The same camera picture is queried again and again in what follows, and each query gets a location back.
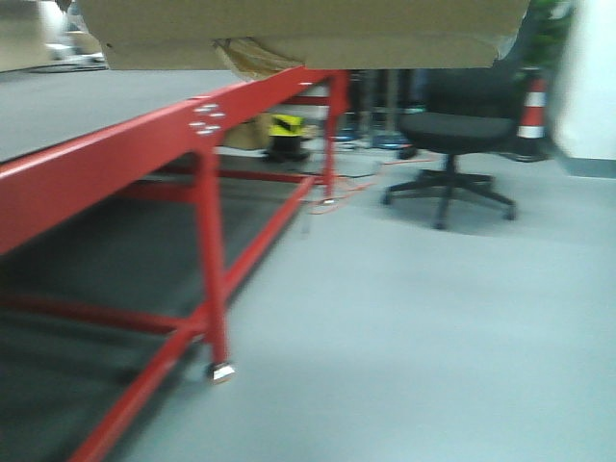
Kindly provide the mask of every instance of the red table leg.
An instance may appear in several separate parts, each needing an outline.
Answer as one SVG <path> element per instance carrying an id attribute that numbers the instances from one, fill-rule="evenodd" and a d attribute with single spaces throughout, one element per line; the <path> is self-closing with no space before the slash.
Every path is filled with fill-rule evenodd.
<path id="1" fill-rule="evenodd" d="M 334 137 L 336 136 L 338 117 L 347 110 L 348 72 L 337 71 L 329 79 L 329 110 L 325 121 L 325 164 L 323 166 L 323 182 L 325 184 L 325 200 L 331 200 L 334 195 L 336 168 L 334 165 Z"/>
<path id="2" fill-rule="evenodd" d="M 224 243 L 218 190 L 219 157 L 215 149 L 212 142 L 196 153 L 194 188 L 200 259 L 208 298 L 205 313 L 209 318 L 209 329 L 205 340 L 212 344 L 212 364 L 208 374 L 215 383 L 220 383 L 231 378 L 235 371 L 228 362 Z"/>

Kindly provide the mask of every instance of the orange and white cone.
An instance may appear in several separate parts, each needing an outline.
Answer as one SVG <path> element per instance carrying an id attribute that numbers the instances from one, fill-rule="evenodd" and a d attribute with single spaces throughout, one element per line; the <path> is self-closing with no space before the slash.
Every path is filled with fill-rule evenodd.
<path id="1" fill-rule="evenodd" d="M 518 127 L 518 137 L 514 141 L 513 152 L 517 161 L 535 162 L 545 159 L 539 149 L 539 140 L 545 136 L 543 122 L 545 107 L 546 81 L 537 78 L 530 84 L 525 110 Z"/>

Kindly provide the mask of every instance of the cable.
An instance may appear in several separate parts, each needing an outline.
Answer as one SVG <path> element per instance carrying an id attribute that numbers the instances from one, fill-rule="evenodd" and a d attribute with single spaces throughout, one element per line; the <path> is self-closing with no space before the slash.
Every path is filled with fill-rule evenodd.
<path id="1" fill-rule="evenodd" d="M 374 175 L 356 175 L 359 178 L 366 177 L 366 176 L 374 177 L 372 181 L 367 182 L 367 183 L 361 183 L 361 184 L 355 184 L 355 182 L 352 181 L 355 178 L 353 178 L 350 175 L 336 175 L 336 178 L 335 178 L 336 183 L 343 184 L 342 195 L 332 195 L 332 196 L 326 197 L 321 200 L 315 200 L 315 201 L 310 202 L 310 205 L 312 206 L 310 215 L 325 215 L 325 214 L 330 214 L 332 212 L 340 210 L 345 205 L 347 205 L 348 201 L 354 195 L 367 190 L 371 186 L 374 186 L 377 183 L 376 180 L 378 179 L 378 177 L 383 174 L 384 167 L 397 166 L 400 164 L 416 164 L 416 163 L 423 163 L 423 162 L 433 162 L 435 160 L 436 160 L 436 157 L 433 155 L 430 155 L 430 157 L 427 159 L 411 159 L 407 161 L 383 162 L 383 163 L 380 163 L 379 168 Z M 307 173 L 307 174 L 316 175 L 319 173 Z M 328 200 L 333 200 L 334 201 L 333 205 L 326 204 L 325 202 L 327 202 Z"/>

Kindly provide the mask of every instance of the chair caster wheel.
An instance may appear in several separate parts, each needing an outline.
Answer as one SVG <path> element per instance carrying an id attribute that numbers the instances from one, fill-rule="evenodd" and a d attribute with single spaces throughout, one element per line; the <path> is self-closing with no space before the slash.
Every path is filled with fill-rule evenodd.
<path id="1" fill-rule="evenodd" d="M 413 159 L 415 156 L 419 154 L 419 150 L 415 146 L 405 147 L 398 151 L 398 158 L 401 161 L 408 161 L 409 159 Z"/>
<path id="2" fill-rule="evenodd" d="M 512 205 L 504 214 L 504 219 L 514 220 L 516 219 L 516 206 Z"/>

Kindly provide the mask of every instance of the chair backrest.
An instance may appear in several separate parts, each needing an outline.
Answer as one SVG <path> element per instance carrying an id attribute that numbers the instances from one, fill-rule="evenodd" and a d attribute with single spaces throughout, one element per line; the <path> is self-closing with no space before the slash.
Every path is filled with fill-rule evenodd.
<path id="1" fill-rule="evenodd" d="M 511 51 L 492 67 L 431 69 L 426 106 L 431 112 L 467 116 L 516 116 L 516 76 L 536 31 L 535 15 L 526 13 Z"/>

